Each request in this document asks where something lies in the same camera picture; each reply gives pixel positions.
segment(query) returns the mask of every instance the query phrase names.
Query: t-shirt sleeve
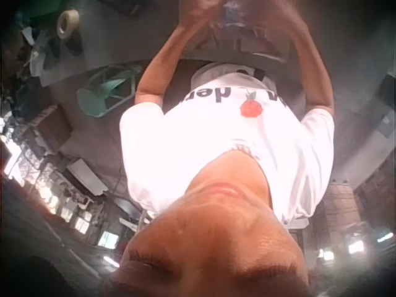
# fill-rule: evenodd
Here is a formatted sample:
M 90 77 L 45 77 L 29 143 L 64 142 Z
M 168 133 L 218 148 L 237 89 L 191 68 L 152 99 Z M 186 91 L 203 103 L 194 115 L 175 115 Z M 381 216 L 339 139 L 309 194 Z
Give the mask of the t-shirt sleeve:
M 307 152 L 306 181 L 296 208 L 296 217 L 311 217 L 329 185 L 334 160 L 334 120 L 323 109 L 313 109 L 301 122 Z
M 131 198 L 148 210 L 150 201 L 148 185 L 153 181 L 155 150 L 163 119 L 162 109 L 155 103 L 140 103 L 129 108 L 121 117 L 121 147 Z

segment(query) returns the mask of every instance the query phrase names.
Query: hand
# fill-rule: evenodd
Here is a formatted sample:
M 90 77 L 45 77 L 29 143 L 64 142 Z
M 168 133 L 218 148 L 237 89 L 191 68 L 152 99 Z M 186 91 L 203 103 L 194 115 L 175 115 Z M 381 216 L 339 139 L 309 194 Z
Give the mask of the hand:
M 258 27 L 271 28 L 285 33 L 304 24 L 296 0 L 258 0 L 248 7 L 246 20 Z
M 186 28 L 201 28 L 215 19 L 225 0 L 182 0 L 179 24 Z

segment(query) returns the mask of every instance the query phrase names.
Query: person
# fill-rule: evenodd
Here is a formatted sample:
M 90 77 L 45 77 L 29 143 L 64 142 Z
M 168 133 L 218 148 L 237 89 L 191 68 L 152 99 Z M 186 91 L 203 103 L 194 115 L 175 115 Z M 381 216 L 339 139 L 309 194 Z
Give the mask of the person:
M 303 253 L 285 225 L 311 216 L 329 183 L 334 99 L 294 2 L 256 1 L 249 21 L 293 41 L 306 94 L 301 122 L 268 79 L 228 64 L 199 70 L 185 99 L 167 114 L 161 109 L 188 41 L 222 4 L 183 1 L 178 26 L 121 118 L 129 193 L 156 217 L 128 243 L 110 278 L 113 290 L 131 296 L 309 296 Z

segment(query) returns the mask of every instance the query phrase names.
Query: neck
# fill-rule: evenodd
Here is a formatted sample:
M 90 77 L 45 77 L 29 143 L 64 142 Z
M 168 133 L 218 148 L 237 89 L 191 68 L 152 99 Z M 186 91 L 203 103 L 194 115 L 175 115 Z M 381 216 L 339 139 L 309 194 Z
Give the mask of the neck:
M 186 194 L 219 181 L 239 186 L 247 194 L 260 197 L 272 208 L 267 178 L 259 164 L 248 154 L 232 150 L 210 162 L 191 181 Z

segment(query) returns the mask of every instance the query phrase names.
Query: tape roll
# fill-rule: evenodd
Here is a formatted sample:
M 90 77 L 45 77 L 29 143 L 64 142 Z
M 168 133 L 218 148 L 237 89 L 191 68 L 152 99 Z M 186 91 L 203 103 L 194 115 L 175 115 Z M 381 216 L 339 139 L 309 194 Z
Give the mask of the tape roll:
M 59 38 L 67 39 L 71 37 L 73 32 L 77 30 L 79 21 L 80 16 L 75 9 L 62 12 L 58 18 L 58 24 L 56 26 Z

